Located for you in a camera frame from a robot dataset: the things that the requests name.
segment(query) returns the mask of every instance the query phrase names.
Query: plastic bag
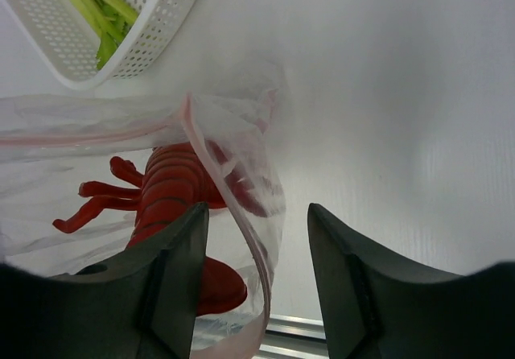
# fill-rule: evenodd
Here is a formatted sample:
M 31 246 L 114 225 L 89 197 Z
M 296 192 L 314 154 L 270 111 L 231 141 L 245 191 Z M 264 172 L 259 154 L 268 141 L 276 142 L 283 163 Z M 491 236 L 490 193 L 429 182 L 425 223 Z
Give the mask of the plastic bag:
M 52 227 L 84 203 L 81 182 L 120 185 L 109 159 L 144 170 L 151 149 L 190 142 L 228 209 L 212 212 L 207 255 L 245 280 L 249 296 L 233 311 L 197 318 L 192 357 L 252 357 L 270 316 L 271 286 L 284 221 L 281 184 L 266 157 L 263 133 L 277 103 L 281 73 L 244 62 L 207 94 L 81 100 L 3 99 L 0 131 L 0 247 L 10 264 L 40 275 L 76 273 L 123 250 L 135 214 L 105 210 L 73 234 Z M 236 172 L 266 211 L 238 204 L 225 177 Z

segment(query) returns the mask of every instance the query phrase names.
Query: lobster leg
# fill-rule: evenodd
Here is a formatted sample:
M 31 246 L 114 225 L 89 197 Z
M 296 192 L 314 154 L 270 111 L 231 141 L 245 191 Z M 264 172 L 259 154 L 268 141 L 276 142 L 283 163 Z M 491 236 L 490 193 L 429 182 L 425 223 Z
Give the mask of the lobster leg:
M 82 205 L 79 211 L 68 220 L 55 220 L 52 224 L 61 232 L 70 234 L 97 218 L 105 208 L 114 210 L 134 211 L 138 208 L 139 200 L 123 200 L 112 196 L 94 196 Z
M 89 196 L 112 196 L 117 198 L 138 198 L 141 194 L 139 188 L 119 188 L 110 184 L 97 182 L 85 182 L 79 187 L 79 195 L 84 198 Z
M 109 161 L 111 166 L 111 172 L 114 176 L 132 184 L 137 188 L 141 188 L 143 185 L 143 174 L 136 170 L 134 164 L 128 160 L 124 160 L 119 156 L 114 156 Z

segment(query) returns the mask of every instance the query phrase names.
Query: toy lobster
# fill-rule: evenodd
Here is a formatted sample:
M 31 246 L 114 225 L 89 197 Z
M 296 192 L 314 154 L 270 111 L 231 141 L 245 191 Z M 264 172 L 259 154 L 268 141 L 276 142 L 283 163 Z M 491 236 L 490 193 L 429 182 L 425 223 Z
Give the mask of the toy lobster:
M 213 146 L 219 161 L 226 160 L 220 148 Z M 117 156 L 110 161 L 111 172 L 136 188 L 120 188 L 102 182 L 86 182 L 79 195 L 91 197 L 67 221 L 55 220 L 53 225 L 64 233 L 73 233 L 96 218 L 105 208 L 136 211 L 135 229 L 127 245 L 131 247 L 164 229 L 197 202 L 207 202 L 209 208 L 225 208 L 216 185 L 204 169 L 189 143 L 157 147 L 148 159 L 145 175 L 128 160 Z M 245 209 L 260 217 L 264 208 L 248 193 L 248 184 L 236 168 L 226 177 L 234 196 Z M 210 257 L 204 260 L 200 301 L 197 315 L 228 312 L 241 305 L 247 297 L 243 279 L 231 267 Z

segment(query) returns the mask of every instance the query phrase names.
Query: white plastic basket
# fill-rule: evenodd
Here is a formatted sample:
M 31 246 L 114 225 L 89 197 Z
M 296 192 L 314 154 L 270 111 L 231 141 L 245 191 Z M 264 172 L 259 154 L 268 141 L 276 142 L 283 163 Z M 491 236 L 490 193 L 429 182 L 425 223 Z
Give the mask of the white plastic basket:
M 195 0 L 125 0 L 138 19 L 97 71 L 100 40 L 68 0 L 3 0 L 54 75 L 84 90 L 145 71 L 171 41 Z

